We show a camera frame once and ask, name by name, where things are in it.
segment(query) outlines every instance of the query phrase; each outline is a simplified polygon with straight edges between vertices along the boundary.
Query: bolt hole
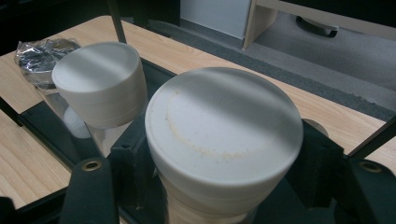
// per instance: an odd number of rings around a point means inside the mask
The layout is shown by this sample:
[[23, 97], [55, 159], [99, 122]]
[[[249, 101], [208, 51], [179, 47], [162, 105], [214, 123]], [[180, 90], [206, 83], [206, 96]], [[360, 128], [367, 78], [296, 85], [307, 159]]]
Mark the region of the bolt hole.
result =
[[130, 148], [131, 145], [129, 145], [129, 144], [123, 144], [121, 147], [122, 147], [122, 148]]
[[368, 162], [368, 161], [362, 161], [359, 163], [359, 165], [366, 171], [372, 172], [372, 173], [380, 173], [382, 171], [381, 167], [378, 165]]
[[88, 161], [82, 166], [82, 170], [84, 171], [94, 171], [99, 169], [102, 166], [102, 163], [99, 161]]

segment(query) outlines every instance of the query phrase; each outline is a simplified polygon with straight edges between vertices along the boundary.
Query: white cylinder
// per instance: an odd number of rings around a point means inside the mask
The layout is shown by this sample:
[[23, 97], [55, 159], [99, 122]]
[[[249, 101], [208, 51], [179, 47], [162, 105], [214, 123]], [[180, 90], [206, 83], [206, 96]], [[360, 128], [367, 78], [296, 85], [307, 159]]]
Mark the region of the white cylinder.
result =
[[147, 87], [137, 51], [104, 42], [77, 49], [54, 67], [52, 79], [76, 113], [94, 127], [130, 122], [147, 102]]
[[197, 69], [162, 85], [148, 104], [146, 132], [167, 194], [219, 220], [255, 209], [303, 142], [291, 99], [231, 68]]

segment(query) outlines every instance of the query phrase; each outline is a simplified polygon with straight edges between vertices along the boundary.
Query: wooden table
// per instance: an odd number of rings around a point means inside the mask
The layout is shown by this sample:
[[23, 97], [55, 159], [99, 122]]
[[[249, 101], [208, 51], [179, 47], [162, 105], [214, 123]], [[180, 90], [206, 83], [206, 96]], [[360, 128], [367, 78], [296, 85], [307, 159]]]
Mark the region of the wooden table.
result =
[[[351, 151], [384, 124], [381, 120], [180, 44], [170, 38], [130, 23], [124, 22], [122, 25], [128, 44], [136, 48], [142, 58], [175, 74], [201, 67], [224, 66], [247, 70], [270, 80], [297, 105], [303, 119], [312, 119], [323, 125], [330, 138], [343, 147], [345, 153]], [[96, 42], [117, 41], [112, 20], [108, 16], [87, 21], [50, 38], [75, 38], [82, 46]], [[33, 86], [21, 76], [13, 58], [14, 53], [0, 58], [0, 93], [3, 99], [21, 113], [41, 102], [41, 98]], [[3, 112], [0, 113], [0, 120], [0, 195], [12, 198], [16, 206], [21, 207], [67, 186], [70, 173], [50, 152]], [[388, 166], [393, 173], [396, 173], [396, 139], [390, 140], [370, 155], [369, 159]]]

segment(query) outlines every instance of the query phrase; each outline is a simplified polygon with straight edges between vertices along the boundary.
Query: white cabinet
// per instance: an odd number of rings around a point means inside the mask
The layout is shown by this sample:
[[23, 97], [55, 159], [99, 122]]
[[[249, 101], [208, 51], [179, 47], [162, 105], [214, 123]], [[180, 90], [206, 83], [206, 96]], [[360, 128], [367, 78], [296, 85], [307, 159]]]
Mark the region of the white cabinet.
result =
[[243, 39], [249, 7], [250, 0], [180, 0], [180, 18]]

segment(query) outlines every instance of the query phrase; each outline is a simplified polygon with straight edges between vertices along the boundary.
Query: metal rod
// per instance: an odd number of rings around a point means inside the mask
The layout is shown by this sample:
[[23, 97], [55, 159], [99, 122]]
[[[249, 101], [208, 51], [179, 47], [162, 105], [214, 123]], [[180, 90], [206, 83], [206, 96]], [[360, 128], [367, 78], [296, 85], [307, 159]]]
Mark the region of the metal rod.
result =
[[396, 116], [386, 122], [370, 137], [364, 140], [358, 147], [353, 149], [349, 154], [349, 158], [364, 159], [379, 147], [387, 143], [396, 136]]
[[125, 33], [123, 32], [121, 17], [119, 12], [119, 7], [116, 0], [107, 0], [107, 6], [110, 11], [111, 19], [114, 23], [114, 28], [116, 28], [117, 38], [121, 43], [126, 44]]

